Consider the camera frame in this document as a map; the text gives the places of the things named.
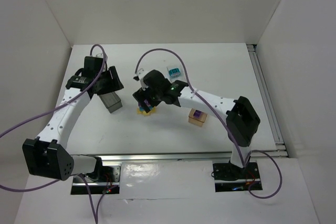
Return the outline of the purple curved lego piece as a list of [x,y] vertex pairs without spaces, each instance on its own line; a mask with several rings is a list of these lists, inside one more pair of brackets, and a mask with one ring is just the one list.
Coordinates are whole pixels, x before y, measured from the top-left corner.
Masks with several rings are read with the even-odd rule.
[[195,110],[193,113],[193,117],[200,118],[202,116],[203,112],[199,110]]

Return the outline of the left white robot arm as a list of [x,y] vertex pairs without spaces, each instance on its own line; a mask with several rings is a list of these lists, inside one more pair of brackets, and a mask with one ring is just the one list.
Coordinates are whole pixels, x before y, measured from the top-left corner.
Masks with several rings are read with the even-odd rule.
[[97,95],[112,113],[122,108],[117,91],[124,88],[116,68],[108,67],[104,54],[86,56],[80,68],[67,81],[64,96],[45,128],[22,145],[24,158],[31,175],[67,180],[72,175],[85,174],[97,181],[107,170],[102,159],[92,155],[70,155],[68,140],[82,111]]

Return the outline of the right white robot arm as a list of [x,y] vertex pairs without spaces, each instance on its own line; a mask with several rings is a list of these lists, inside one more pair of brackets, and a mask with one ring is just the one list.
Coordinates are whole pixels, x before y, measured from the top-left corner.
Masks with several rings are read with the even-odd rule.
[[141,85],[133,97],[146,113],[164,102],[198,110],[219,119],[233,143],[230,163],[239,168],[246,167],[251,154],[251,141],[260,124],[259,116],[246,97],[228,99],[197,90],[181,80],[170,82],[158,70],[140,69],[133,78]]

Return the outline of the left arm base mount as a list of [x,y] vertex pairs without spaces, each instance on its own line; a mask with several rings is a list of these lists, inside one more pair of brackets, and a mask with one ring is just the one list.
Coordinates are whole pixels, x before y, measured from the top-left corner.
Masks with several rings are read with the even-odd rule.
[[[120,193],[121,164],[104,165],[98,178],[84,175],[92,195],[117,195]],[[75,176],[72,180],[71,195],[88,195],[85,182]]]

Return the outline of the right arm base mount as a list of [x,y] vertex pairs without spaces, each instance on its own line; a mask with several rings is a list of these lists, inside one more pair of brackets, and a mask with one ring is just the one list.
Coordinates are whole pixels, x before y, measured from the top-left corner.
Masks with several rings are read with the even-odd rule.
[[256,162],[239,168],[231,163],[213,163],[211,176],[214,179],[215,192],[235,192],[262,190],[259,168]]

